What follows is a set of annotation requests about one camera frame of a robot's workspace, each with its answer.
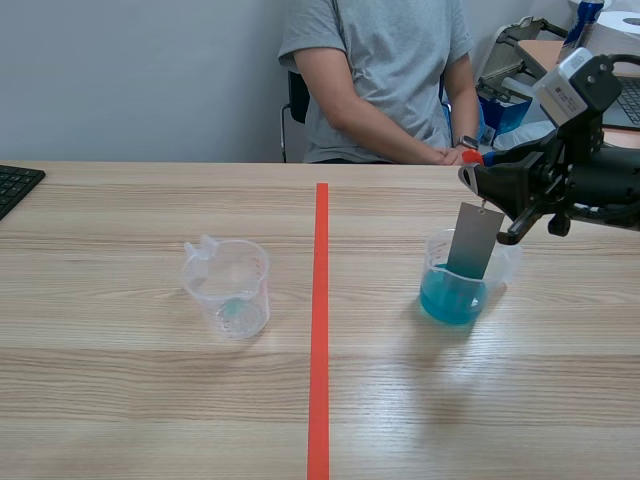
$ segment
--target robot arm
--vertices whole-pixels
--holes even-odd
[[[572,220],[640,230],[640,150],[607,147],[602,131],[603,113],[622,92],[617,62],[640,65],[640,57],[577,50],[534,87],[558,129],[496,155],[492,167],[460,169],[468,188],[513,221],[500,243],[519,243],[550,214],[552,235],[568,235]]]

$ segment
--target person's arm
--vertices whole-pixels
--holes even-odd
[[[479,121],[478,96],[469,55],[462,56],[447,67],[444,82],[451,103],[454,144],[464,135],[476,138]]]
[[[455,156],[445,156],[412,137],[361,99],[344,52],[309,48],[296,51],[294,58],[329,124],[361,147],[397,163],[450,165],[455,160]]]

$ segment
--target gray t-shirt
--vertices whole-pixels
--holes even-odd
[[[297,72],[293,52],[346,53],[358,95],[433,147],[451,145],[440,105],[440,76],[473,44],[460,0],[289,0],[279,61]],[[306,162],[384,161],[334,130],[312,98]]]

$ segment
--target plastic beaker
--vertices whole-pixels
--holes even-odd
[[[447,270],[454,233],[453,229],[444,230],[427,241],[420,303],[435,319],[464,325],[478,318],[497,286],[512,280],[522,260],[522,248],[496,244],[484,278],[474,280]]]
[[[217,241],[207,235],[199,248],[186,243],[184,249],[184,288],[211,328],[239,340],[260,332],[269,320],[267,253],[252,242]]]

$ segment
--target person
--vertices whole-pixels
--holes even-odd
[[[290,0],[278,58],[311,93],[305,162],[462,164],[478,100],[460,1]]]

